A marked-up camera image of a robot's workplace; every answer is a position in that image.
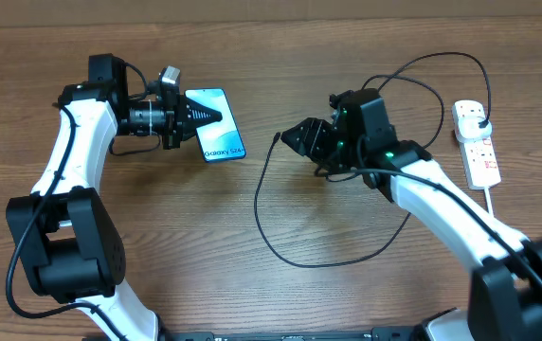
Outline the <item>Samsung Galaxy smartphone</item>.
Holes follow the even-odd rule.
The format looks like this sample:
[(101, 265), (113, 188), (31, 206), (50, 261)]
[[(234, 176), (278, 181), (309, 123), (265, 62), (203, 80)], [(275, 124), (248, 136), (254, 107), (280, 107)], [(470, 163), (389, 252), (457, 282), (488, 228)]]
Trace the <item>Samsung Galaxy smartphone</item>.
[(243, 159), (246, 149), (226, 92), (222, 88), (191, 89), (186, 97), (222, 114), (222, 119), (196, 129), (203, 158), (206, 162)]

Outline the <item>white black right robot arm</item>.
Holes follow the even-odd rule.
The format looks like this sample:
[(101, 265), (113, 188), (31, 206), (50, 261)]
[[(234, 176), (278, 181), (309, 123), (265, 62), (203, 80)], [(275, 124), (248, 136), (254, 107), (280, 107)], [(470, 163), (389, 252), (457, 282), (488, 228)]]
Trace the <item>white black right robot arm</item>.
[(542, 240), (507, 226), (443, 172), (424, 147), (401, 140), (373, 88), (332, 95), (333, 119), (308, 117), (279, 135), (318, 166), (316, 175), (357, 174), (418, 218), (470, 276), (466, 310), (415, 327), (415, 340), (542, 340)]

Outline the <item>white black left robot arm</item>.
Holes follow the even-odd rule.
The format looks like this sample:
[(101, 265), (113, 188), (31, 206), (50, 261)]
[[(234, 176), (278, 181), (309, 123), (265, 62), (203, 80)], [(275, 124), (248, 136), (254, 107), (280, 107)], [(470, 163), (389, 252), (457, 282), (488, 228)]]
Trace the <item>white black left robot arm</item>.
[(79, 310), (110, 340), (168, 340), (125, 277), (124, 245), (99, 196), (105, 157), (118, 135), (154, 135), (169, 150), (223, 116), (181, 94), (171, 66), (129, 94), (130, 67), (112, 54), (92, 55), (87, 81), (59, 95), (61, 125), (45, 171), (6, 208), (15, 249), (5, 294), (23, 318)]

